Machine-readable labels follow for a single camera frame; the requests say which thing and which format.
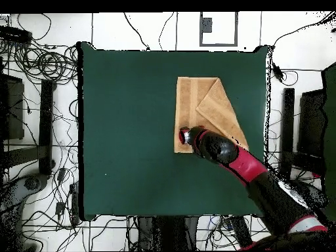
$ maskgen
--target white floor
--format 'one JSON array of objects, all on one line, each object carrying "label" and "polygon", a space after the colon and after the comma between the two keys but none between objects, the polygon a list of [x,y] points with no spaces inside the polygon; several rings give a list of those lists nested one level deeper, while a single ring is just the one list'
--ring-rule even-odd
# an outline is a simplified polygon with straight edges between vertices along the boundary
[{"label": "white floor", "polygon": [[[238,24],[238,46],[237,47],[200,47],[199,28],[200,13],[199,12],[153,12],[153,13],[127,13],[131,24],[139,31],[145,44],[150,46],[151,50],[159,51],[162,47],[164,51],[253,51],[259,45],[273,45],[275,40],[285,33],[292,32],[301,26],[315,23],[321,20],[328,12],[239,12]],[[159,36],[166,20],[173,14],[167,22],[162,32],[160,42]],[[51,27],[48,34],[38,40],[41,45],[65,45],[72,46],[78,41],[91,42],[97,49],[145,49],[146,47],[140,42],[138,35],[128,25],[123,13],[99,13],[99,14],[46,14],[51,19]],[[206,16],[212,16],[215,22],[221,20],[219,12],[207,12]],[[40,14],[21,14],[20,23],[22,27],[31,31],[35,39],[43,37],[49,27],[49,21]],[[12,25],[18,27],[17,14],[12,19]],[[298,80],[292,87],[295,88],[295,114],[299,113],[299,100],[301,94],[306,91],[312,91],[322,88],[321,70],[328,67],[336,61],[336,34],[331,33],[334,24],[326,24],[312,26],[291,35],[285,36],[276,43],[274,50],[274,62],[281,68],[286,70],[295,70],[298,74]],[[57,47],[54,50],[58,53],[64,53],[66,47]],[[24,113],[24,122],[31,129],[34,138],[39,136],[39,92],[41,86],[34,85],[26,78],[24,73],[16,72],[18,66],[15,62],[9,62],[9,74],[22,78],[25,86],[25,97],[31,109],[31,114]],[[296,80],[294,73],[288,73],[286,83],[292,83]],[[277,79],[271,79],[271,111],[270,123],[275,123],[281,119],[280,114],[276,110],[282,108],[282,93],[284,84]],[[77,159],[78,133],[75,118],[69,113],[70,102],[77,98],[77,89],[75,84],[69,82],[66,85],[59,85],[54,92],[54,113],[65,119],[58,119],[54,122],[54,138],[53,138],[53,158],[56,161],[56,169],[59,165],[71,168],[73,167],[73,177],[71,176],[67,182],[63,184],[65,191],[62,194],[66,198],[69,186],[73,180],[78,180],[78,171],[74,164],[66,161],[68,152],[72,160]],[[72,106],[72,112],[75,113],[75,106]],[[294,125],[294,150],[296,150],[297,132],[299,124],[299,115],[295,117]],[[280,123],[270,127],[270,138],[280,135]],[[279,151],[279,139],[270,139],[270,151],[277,148]],[[25,137],[22,140],[11,140],[6,142],[6,150],[21,148],[24,144],[34,146],[33,138],[25,127]],[[25,165],[19,165],[9,170],[9,178],[16,176],[21,168]],[[22,170],[20,175],[36,171],[38,164],[34,163]],[[53,217],[55,212],[56,200],[52,192],[51,180],[46,189],[32,196],[27,201],[24,208],[23,219],[28,219],[36,211],[45,211],[48,216]],[[205,249],[205,242],[201,241],[207,238],[208,229],[214,229],[215,225],[210,222],[211,216],[203,216],[198,224],[198,248]],[[26,236],[32,235],[33,238],[43,242],[42,251],[57,251],[66,246],[69,236],[74,233],[72,230],[56,230],[56,225],[41,213],[36,213],[24,226]],[[259,240],[269,233],[264,229],[262,223],[258,219],[246,216],[247,222],[251,224],[251,234],[254,240]],[[69,225],[67,212],[65,214],[63,225]],[[103,233],[101,231],[107,225],[107,229]],[[120,251],[125,247],[125,218],[116,218],[112,216],[101,216],[91,223],[82,223],[70,238],[72,242],[68,244],[66,251],[88,251],[89,244],[92,245],[93,251]],[[137,240],[137,231],[132,229],[132,241]],[[228,244],[228,240],[221,239],[217,241],[219,245]]]}]

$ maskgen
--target orange towel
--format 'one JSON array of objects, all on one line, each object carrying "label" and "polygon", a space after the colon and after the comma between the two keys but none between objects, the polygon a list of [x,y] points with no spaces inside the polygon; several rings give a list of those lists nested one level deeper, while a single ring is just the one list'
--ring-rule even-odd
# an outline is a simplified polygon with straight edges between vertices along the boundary
[{"label": "orange towel", "polygon": [[175,113],[174,152],[192,153],[179,140],[181,127],[203,125],[248,150],[236,114],[217,77],[178,77]]}]

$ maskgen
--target green tablecloth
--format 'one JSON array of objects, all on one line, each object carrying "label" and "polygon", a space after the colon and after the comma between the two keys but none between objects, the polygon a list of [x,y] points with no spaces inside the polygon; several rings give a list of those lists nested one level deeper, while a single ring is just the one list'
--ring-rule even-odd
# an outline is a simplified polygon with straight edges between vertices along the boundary
[{"label": "green tablecloth", "polygon": [[140,52],[82,43],[81,49],[86,215],[260,213],[231,173],[193,154],[174,154],[173,133],[177,77],[219,77],[250,151],[263,159],[267,47]]}]

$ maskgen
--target black bar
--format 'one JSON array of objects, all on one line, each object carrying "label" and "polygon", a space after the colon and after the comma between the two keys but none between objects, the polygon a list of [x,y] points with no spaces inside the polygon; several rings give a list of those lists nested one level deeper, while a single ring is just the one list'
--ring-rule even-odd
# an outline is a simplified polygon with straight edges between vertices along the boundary
[{"label": "black bar", "polygon": [[321,157],[313,157],[306,154],[294,152],[282,152],[282,158],[288,164],[294,165],[319,175],[323,175],[326,171],[324,159]]},{"label": "black bar", "polygon": [[287,180],[291,178],[291,162],[283,156],[284,152],[293,152],[294,126],[294,88],[283,90],[282,132],[280,137],[280,170],[279,173]]},{"label": "black bar", "polygon": [[0,188],[3,187],[3,170],[5,169],[5,158],[4,158],[4,146],[3,141],[5,139],[5,126],[6,126],[6,111],[7,103],[6,96],[8,95],[8,87],[6,78],[3,75],[3,57],[0,56]]},{"label": "black bar", "polygon": [[38,148],[29,147],[4,152],[3,166],[7,169],[37,159],[47,158],[49,154],[48,149],[48,146],[40,146]]},{"label": "black bar", "polygon": [[248,247],[251,245],[253,242],[244,217],[232,217],[230,220],[240,247]]},{"label": "black bar", "polygon": [[39,145],[47,146],[47,156],[39,160],[39,172],[50,175],[53,168],[53,92],[56,84],[51,80],[42,80],[41,106],[39,119]]}]

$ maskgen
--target black cable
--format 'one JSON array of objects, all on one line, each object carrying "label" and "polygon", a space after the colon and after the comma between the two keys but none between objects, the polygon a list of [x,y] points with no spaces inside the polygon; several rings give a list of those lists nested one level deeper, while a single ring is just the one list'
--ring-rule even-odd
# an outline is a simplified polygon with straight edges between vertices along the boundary
[{"label": "black cable", "polygon": [[42,241],[37,240],[37,239],[33,239],[33,238],[29,238],[29,237],[25,236],[24,234],[22,234],[22,235],[23,235],[23,237],[26,238],[27,240],[32,240],[32,241],[35,241],[35,242],[39,242],[39,243],[42,245],[42,246],[41,246],[41,249],[39,250],[39,252],[42,252],[42,249],[43,249],[43,247],[44,247]]},{"label": "black cable", "polygon": [[69,113],[70,113],[70,115],[71,115],[72,117],[74,117],[74,118],[77,119],[77,116],[76,116],[75,114],[73,114],[72,111],[71,111],[72,104],[74,104],[75,102],[78,103],[78,99],[73,100],[73,101],[70,103],[70,105],[69,105]]},{"label": "black cable", "polygon": [[[315,22],[313,24],[308,24],[308,25],[305,25],[303,27],[300,27],[299,29],[296,29],[295,31],[292,31],[292,32],[289,32],[289,33],[286,33],[286,34],[283,34],[282,36],[280,36],[279,38],[277,38],[277,40],[274,42],[274,44],[271,46],[272,49],[275,49],[275,46],[276,46],[276,43],[283,37],[287,36],[287,35],[291,35],[297,31],[300,31],[302,29],[305,29],[305,28],[308,28],[308,27],[311,27],[311,26],[315,26],[315,25],[320,25],[320,24],[325,24],[331,20],[333,20],[335,18],[335,12],[330,12],[329,14],[327,14],[325,17],[323,17],[320,21],[318,22]],[[273,53],[271,54],[270,56],[270,64],[272,66],[272,69],[273,69],[273,72],[274,72],[274,76],[273,77],[276,77],[282,84],[284,84],[285,86],[293,86],[294,84],[296,84],[296,82],[299,80],[299,74],[297,72],[295,72],[294,70],[289,70],[289,71],[286,71],[286,72],[294,72],[296,73],[297,75],[297,80],[292,83],[292,84],[286,84],[284,83],[284,77],[283,77],[283,74],[286,75],[286,72],[282,72],[281,69],[275,65],[275,63],[273,62]]]},{"label": "black cable", "polygon": [[171,14],[171,16],[165,21],[165,24],[164,24],[163,27],[162,27],[162,30],[161,30],[161,33],[160,33],[160,36],[159,36],[159,45],[160,45],[161,50],[162,50],[162,46],[161,46],[160,39],[161,39],[162,32],[163,32],[163,30],[165,29],[165,25],[166,25],[167,22],[172,18],[172,16],[174,15],[174,13],[175,13],[175,12],[173,12],[173,13]]},{"label": "black cable", "polygon": [[130,23],[129,19],[127,18],[126,16],[126,13],[124,12],[123,13],[124,17],[126,18],[127,20],[127,23],[130,25],[130,27],[138,34],[138,36],[140,37],[140,40],[141,40],[141,43],[146,47],[146,50],[149,51],[150,50],[150,47],[144,43],[144,41],[142,40],[141,38],[141,35],[139,34],[139,32],[132,26],[132,24]]},{"label": "black cable", "polygon": [[93,237],[91,241],[90,241],[90,237],[91,237],[91,235],[89,235],[89,251],[91,252],[91,251],[93,250],[93,240],[94,240],[95,238],[99,237],[102,233],[104,233],[106,227],[108,226],[108,224],[109,224],[110,222],[112,222],[112,221],[126,221],[126,220],[127,220],[127,219],[110,219],[110,220],[105,224],[105,226],[104,226],[104,228],[102,229],[102,231],[101,231],[98,235],[96,235],[95,237]]},{"label": "black cable", "polygon": [[[19,21],[20,15],[21,15],[21,14],[18,14],[18,17],[17,17],[16,20],[17,20],[17,22],[18,22],[18,25],[19,25],[23,30],[26,31],[26,29],[24,29],[24,28],[22,27],[22,25],[21,25],[21,23],[20,23],[20,21]],[[46,32],[42,37],[40,37],[39,39],[33,39],[34,41],[39,41],[39,40],[43,39],[43,38],[49,33],[50,28],[51,28],[51,19],[50,19],[48,16],[46,16],[45,14],[42,14],[42,15],[43,15],[45,18],[48,18],[48,20],[49,20],[49,27],[48,27],[47,32]]]}]

